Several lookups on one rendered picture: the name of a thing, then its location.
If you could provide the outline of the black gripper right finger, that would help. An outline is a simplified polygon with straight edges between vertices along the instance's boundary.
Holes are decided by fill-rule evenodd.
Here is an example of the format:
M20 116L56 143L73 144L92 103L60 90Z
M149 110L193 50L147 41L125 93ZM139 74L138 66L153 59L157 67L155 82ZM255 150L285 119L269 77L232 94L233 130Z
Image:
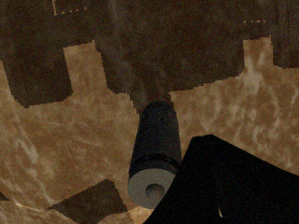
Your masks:
M212 160L221 217L231 224L299 224L299 175L217 135L203 135Z

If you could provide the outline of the grey cylindrical battery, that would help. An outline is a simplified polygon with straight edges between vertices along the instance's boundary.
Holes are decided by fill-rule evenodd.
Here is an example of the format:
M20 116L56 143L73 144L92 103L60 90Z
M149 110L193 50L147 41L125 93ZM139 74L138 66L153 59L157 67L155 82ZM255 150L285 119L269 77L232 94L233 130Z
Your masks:
M128 169L128 195L135 204L156 208L171 187L182 161L177 113L167 102L143 109Z

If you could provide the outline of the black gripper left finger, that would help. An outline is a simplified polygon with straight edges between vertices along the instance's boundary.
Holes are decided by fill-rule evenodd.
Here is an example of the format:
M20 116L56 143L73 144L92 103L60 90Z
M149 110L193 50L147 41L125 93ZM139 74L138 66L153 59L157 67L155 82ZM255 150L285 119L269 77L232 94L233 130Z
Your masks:
M187 146L171 187L142 224L231 224L221 217L205 138Z

